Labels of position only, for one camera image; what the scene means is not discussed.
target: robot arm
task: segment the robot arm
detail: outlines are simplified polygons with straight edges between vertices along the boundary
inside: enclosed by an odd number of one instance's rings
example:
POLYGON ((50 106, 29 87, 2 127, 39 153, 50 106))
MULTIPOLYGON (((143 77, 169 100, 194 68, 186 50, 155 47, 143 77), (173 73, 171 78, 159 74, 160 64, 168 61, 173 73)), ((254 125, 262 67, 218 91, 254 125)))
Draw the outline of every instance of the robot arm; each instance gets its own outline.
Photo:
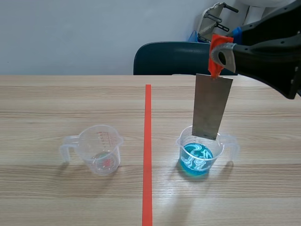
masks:
POLYGON ((213 61, 268 84, 288 99, 301 96, 301 0, 228 36, 234 43, 216 46, 213 61))

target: measuring cup with blue liquid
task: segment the measuring cup with blue liquid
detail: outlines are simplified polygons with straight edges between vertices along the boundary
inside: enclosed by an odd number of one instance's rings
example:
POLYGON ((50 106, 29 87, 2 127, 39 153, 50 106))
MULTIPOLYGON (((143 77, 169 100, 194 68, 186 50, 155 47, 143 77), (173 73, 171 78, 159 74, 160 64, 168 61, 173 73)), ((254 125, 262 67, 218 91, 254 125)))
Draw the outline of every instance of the measuring cup with blue liquid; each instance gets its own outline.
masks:
POLYGON ((180 147, 180 164, 192 175, 208 173, 225 149, 230 149, 231 161, 237 158, 240 151, 235 137, 218 134, 216 140, 210 140, 193 136, 192 126, 185 128, 176 142, 180 147))

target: blue liquid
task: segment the blue liquid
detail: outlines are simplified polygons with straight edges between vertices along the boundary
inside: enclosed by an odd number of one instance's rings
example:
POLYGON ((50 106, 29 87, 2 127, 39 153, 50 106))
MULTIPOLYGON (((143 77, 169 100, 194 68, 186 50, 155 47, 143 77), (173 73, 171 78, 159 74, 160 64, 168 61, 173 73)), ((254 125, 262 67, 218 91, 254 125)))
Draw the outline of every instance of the blue liquid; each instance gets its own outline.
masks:
MULTIPOLYGON (((212 159, 213 155, 209 148, 202 144, 191 143, 184 146, 185 150, 191 155, 201 159, 212 159)), ((184 151, 181 152, 180 163, 186 172, 192 175, 202 175, 209 172, 214 161, 204 161, 192 158, 184 151)))

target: plastic measuring cup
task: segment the plastic measuring cup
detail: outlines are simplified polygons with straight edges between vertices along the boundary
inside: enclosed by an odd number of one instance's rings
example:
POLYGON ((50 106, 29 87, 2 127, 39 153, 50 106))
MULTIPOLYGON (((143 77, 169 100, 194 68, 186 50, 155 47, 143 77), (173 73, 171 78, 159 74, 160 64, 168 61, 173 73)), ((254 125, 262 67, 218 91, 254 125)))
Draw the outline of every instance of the plastic measuring cup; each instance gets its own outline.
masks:
POLYGON ((123 138, 111 126, 92 126, 78 136, 65 137, 60 153, 66 162, 70 161, 69 148, 96 174, 114 172, 120 164, 119 146, 123 138))
POLYGON ((180 147, 180 163, 192 175, 202 175, 209 172, 215 160, 224 149, 230 149, 230 159, 234 160, 240 151, 236 138, 218 134, 216 140, 210 140, 192 135, 192 126, 185 128, 177 139, 180 147))

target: measuring cup handle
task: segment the measuring cup handle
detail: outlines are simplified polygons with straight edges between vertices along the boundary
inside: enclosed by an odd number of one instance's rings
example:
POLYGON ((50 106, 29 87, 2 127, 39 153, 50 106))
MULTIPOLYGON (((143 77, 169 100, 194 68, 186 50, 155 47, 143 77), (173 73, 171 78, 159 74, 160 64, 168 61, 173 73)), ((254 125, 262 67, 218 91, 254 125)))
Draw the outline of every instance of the measuring cup handle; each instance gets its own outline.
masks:
POLYGON ((70 153, 69 153, 69 148, 71 145, 62 145, 60 146, 60 153, 65 162, 70 161, 70 153))
POLYGON ((237 159, 240 146, 237 143, 236 137, 230 135, 221 135, 218 137, 218 140, 221 144, 224 145, 224 148, 230 149, 230 160, 233 161, 237 159))
POLYGON ((64 138, 64 144, 60 146, 60 153, 65 162, 70 161, 69 148, 76 148, 79 136, 69 136, 64 138))
POLYGON ((232 144, 225 144, 225 148, 230 148, 230 160, 236 160, 240 151, 239 144, 232 143, 232 144))

